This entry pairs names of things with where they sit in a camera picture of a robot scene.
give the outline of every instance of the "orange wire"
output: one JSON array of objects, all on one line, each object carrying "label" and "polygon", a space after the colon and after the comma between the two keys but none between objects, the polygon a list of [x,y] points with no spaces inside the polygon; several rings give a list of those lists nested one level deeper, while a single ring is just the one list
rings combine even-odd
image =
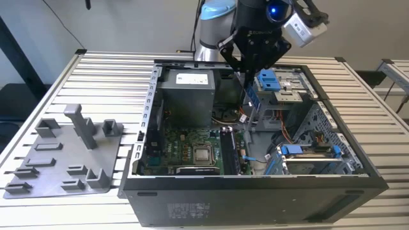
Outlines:
[{"label": "orange wire", "polygon": [[289,138],[289,134],[284,125],[284,119],[283,119],[283,112],[281,110],[279,110],[279,116],[280,116],[280,120],[281,120],[281,132],[283,132],[283,136],[285,137],[287,141],[293,144],[293,141]]}]

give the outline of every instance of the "expansion slot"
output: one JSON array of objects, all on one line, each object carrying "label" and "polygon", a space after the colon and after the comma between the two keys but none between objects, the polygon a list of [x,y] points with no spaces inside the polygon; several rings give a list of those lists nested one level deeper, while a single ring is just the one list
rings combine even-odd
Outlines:
[{"label": "expansion slot", "polygon": [[240,173],[240,161],[236,149],[233,129],[231,127],[223,128],[220,131],[220,147],[224,175],[237,175]]}]

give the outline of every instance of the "blue drive bay latch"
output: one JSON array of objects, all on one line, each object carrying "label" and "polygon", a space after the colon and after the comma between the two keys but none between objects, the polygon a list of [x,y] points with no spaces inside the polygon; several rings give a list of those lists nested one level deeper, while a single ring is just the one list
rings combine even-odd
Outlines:
[{"label": "blue drive bay latch", "polygon": [[280,91],[281,85],[272,69],[263,69],[257,78],[264,91]]}]

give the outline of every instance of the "white label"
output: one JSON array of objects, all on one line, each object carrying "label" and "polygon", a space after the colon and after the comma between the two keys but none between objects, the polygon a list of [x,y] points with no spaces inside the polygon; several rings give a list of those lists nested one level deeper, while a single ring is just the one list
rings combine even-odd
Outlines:
[{"label": "white label", "polygon": [[240,122],[244,123],[247,118],[248,118],[248,116],[241,115],[241,117],[240,117]]},{"label": "white label", "polygon": [[176,84],[208,85],[207,74],[179,73]]},{"label": "white label", "polygon": [[265,158],[267,160],[269,160],[271,155],[269,155],[269,154],[268,154],[268,155],[265,155],[265,156],[264,156],[264,158]]}]

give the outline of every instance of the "aluminum extrusion table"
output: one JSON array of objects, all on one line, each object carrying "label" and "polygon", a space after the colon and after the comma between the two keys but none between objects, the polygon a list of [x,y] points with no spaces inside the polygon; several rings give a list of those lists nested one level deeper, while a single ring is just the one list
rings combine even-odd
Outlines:
[{"label": "aluminum extrusion table", "polygon": [[[0,155],[0,197],[4,193],[2,188],[14,177],[10,172],[20,166],[38,137],[35,125],[42,118],[55,118],[59,123],[70,124],[70,119],[63,114],[68,103],[80,103],[84,116],[91,117],[94,122],[114,118],[126,125],[111,191],[106,194],[68,197],[14,200],[0,198],[0,227],[27,230],[142,229],[128,200],[119,199],[116,194],[127,152],[139,132],[155,59],[192,60],[192,54],[88,51],[84,55],[74,56]],[[333,225],[219,226],[195,229],[409,229],[408,125],[345,62],[327,57],[284,57],[279,63],[308,65],[311,68],[391,189]]]}]

